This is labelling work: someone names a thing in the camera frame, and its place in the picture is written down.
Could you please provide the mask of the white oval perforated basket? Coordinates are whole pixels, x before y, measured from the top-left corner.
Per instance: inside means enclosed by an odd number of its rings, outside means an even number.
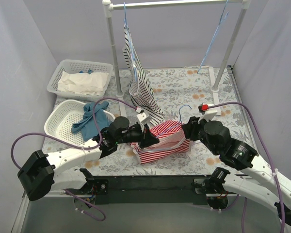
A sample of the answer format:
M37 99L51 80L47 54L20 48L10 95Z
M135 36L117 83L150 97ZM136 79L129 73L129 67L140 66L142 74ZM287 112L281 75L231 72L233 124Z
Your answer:
M83 107L86 103L78 100L65 100L61 102L50 114L44 125L45 134L56 137L74 145L81 145L83 140L81 132L73 134L72 124L83 119ZM104 110L109 123L115 119L114 115Z

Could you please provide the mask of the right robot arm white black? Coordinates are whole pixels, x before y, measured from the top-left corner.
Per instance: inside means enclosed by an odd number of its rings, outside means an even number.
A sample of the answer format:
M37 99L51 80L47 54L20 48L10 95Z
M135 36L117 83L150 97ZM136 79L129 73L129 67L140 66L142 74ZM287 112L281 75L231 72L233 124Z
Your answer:
M200 141L225 165L256 180L252 183L218 167L202 185L206 192L232 192L254 200L278 214L291 226L291 180L272 171L258 152L247 143L232 138L229 129L220 121L191 117L182 125L186 139Z

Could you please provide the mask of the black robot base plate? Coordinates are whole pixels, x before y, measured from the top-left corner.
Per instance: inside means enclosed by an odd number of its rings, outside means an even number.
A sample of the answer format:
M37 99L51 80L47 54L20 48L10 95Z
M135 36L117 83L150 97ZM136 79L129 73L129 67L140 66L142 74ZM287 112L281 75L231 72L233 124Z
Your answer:
M193 203L206 204L208 193L202 183L210 175L93 176L76 195L92 195L96 204Z

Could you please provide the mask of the red white striped tank top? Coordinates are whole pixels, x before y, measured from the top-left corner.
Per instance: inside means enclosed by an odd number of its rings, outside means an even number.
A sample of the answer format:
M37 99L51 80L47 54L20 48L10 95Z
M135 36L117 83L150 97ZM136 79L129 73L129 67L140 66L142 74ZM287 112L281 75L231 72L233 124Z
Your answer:
M185 138L179 121L167 120L150 129L150 132L159 140L158 144L144 149L137 143L130 144L142 165L163 159L173 153L185 153L191 150L191 142Z

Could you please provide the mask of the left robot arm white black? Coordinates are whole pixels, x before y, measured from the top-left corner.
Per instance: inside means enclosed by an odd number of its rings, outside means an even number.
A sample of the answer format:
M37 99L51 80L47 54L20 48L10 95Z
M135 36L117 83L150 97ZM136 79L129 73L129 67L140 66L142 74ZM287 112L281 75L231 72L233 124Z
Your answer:
M33 152L17 174L29 200L39 200L50 191L61 189L89 194L96 187L94 177L84 168L73 170L73 167L116 152L118 144L137 143L139 147L147 148L159 143L148 125L136 123L131 126L123 116L102 129L101 136L101 142L96 136L85 142L80 150L69 148L49 154L41 150Z

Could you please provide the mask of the blue garment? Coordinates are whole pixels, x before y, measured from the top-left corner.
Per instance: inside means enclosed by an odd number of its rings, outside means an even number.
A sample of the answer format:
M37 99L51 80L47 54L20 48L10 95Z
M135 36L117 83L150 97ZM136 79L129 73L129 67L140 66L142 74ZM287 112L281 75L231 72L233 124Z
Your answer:
M104 113L104 110L107 109L109 103L107 101L98 103L95 106L95 111L93 111L94 105L95 102L85 104L83 107L83 119L78 123L72 124L71 132L73 134L81 132L84 141L88 141L98 135L98 129L94 123L93 113L95 113L95 119L100 130L109 126L109 121Z

